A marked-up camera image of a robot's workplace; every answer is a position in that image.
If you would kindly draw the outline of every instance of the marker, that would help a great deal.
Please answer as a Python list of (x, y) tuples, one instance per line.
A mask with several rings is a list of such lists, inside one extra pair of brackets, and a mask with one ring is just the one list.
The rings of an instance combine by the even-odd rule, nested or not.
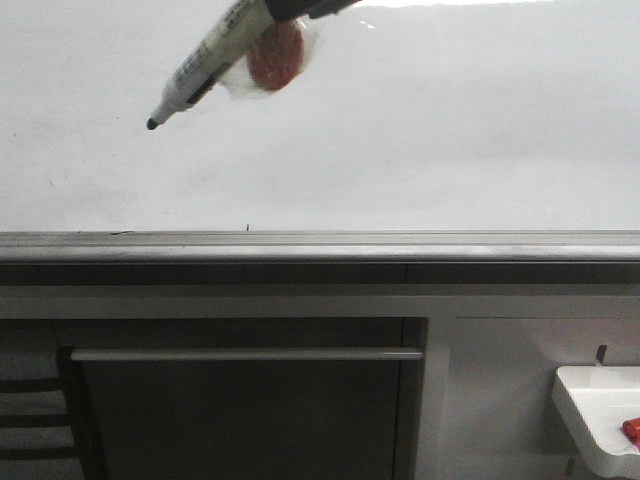
[(251, 47), (277, 22), (286, 22), (331, 4), (323, 14), (337, 12), (352, 0), (239, 0), (207, 33), (198, 47), (169, 78), (162, 101), (147, 121), (155, 130), (176, 112), (193, 107)]

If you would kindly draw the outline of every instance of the whiteboard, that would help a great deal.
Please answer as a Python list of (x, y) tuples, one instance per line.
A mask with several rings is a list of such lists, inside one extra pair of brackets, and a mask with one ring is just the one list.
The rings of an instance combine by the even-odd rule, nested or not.
[(363, 3), (147, 131), (228, 6), (0, 2), (0, 231), (640, 228), (637, 0)]

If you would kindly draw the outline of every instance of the red object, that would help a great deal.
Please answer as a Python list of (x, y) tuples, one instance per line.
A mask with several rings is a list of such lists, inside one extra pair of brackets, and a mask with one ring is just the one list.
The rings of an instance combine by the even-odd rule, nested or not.
[(260, 87), (280, 90), (300, 73), (303, 59), (302, 32), (293, 20), (267, 29), (249, 50), (247, 65)]
[(636, 447), (640, 448), (640, 418), (624, 422), (622, 431)]

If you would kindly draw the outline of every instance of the red item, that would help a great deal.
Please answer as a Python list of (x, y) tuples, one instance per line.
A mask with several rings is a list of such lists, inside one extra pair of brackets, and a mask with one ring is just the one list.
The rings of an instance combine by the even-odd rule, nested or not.
[(627, 420), (622, 424), (622, 431), (631, 443), (640, 448), (640, 418)]
[(302, 32), (293, 20), (267, 29), (249, 50), (247, 66), (260, 87), (280, 90), (300, 73), (303, 59)]

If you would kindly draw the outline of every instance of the metal ledge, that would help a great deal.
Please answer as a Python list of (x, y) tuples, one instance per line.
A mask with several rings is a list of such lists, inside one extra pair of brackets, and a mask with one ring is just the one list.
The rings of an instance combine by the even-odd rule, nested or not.
[(0, 233), (0, 263), (640, 262), (640, 231)]

